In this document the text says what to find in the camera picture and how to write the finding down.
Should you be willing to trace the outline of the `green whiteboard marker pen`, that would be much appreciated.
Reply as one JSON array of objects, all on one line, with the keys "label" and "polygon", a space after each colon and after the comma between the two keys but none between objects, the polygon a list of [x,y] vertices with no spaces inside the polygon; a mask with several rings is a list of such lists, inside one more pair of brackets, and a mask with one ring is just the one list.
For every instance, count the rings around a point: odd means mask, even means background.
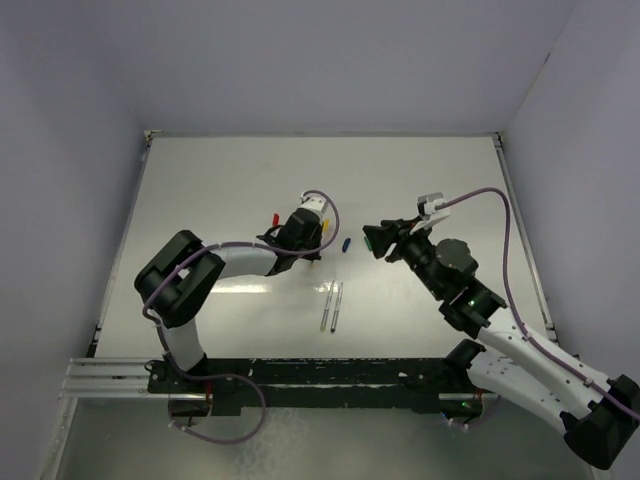
[{"label": "green whiteboard marker pen", "polygon": [[329,285],[328,290],[327,290],[327,297],[326,297],[326,301],[325,301],[325,304],[324,304],[324,309],[323,309],[321,323],[320,323],[320,331],[321,332],[324,332],[326,330],[329,310],[330,310],[330,307],[331,307],[331,302],[332,302],[333,294],[334,294],[334,291],[335,291],[335,284],[336,284],[336,281],[333,280],[331,282],[331,284]]}]

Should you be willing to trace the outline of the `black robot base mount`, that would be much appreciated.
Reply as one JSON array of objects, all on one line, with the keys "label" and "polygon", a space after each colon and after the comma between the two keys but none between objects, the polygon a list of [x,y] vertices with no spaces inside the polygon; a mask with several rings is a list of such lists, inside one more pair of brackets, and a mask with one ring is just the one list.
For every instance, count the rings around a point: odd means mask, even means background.
[{"label": "black robot base mount", "polygon": [[177,416],[237,416],[245,408],[402,409],[471,422],[485,411],[466,370],[444,358],[208,359],[201,376],[167,360],[145,364],[148,390]]}]

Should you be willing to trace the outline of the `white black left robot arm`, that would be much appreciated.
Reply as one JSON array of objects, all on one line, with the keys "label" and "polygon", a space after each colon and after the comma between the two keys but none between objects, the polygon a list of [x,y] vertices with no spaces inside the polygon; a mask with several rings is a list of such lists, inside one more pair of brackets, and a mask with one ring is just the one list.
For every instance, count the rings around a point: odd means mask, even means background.
[{"label": "white black left robot arm", "polygon": [[206,251],[190,230],[176,233],[138,273],[134,289],[146,312],[155,313],[162,345],[175,364],[171,381],[184,392],[202,387],[206,354],[195,317],[218,280],[240,276],[275,276],[305,260],[320,258],[323,215],[297,208],[283,225],[259,235],[258,244],[232,242]]}]

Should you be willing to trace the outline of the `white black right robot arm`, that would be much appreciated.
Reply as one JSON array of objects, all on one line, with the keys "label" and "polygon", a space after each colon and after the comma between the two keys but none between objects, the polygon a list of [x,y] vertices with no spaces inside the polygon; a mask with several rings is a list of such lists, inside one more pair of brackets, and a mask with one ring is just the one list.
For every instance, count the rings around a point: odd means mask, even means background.
[{"label": "white black right robot arm", "polygon": [[476,277],[468,245],[433,244],[416,220],[384,220],[363,228],[375,258],[404,261],[439,302],[455,330],[479,348],[445,366],[456,391],[473,385],[528,410],[559,431],[571,451],[608,470],[639,427],[639,386],[612,378],[562,350],[516,317],[514,308]]}]

